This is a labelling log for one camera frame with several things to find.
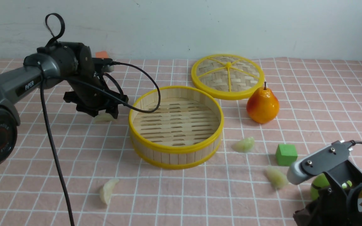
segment green foam block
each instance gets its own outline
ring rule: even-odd
[[[279,144],[276,150],[276,160],[279,166],[290,166],[297,160],[296,146],[293,144]]]

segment pear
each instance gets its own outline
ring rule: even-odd
[[[266,87],[266,82],[264,87],[255,90],[247,101],[248,116],[259,124],[268,123],[276,118],[279,109],[279,100],[272,90]]]

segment woven bamboo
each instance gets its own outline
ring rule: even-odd
[[[205,92],[186,86],[160,89],[161,104],[153,113],[131,110],[129,126],[134,149],[152,165],[186,169],[207,161],[222,141],[224,117],[219,104]],[[156,90],[134,105],[154,109]]]
[[[234,55],[214,55],[199,60],[192,68],[197,88],[219,99],[249,97],[264,82],[262,69],[254,62]]]

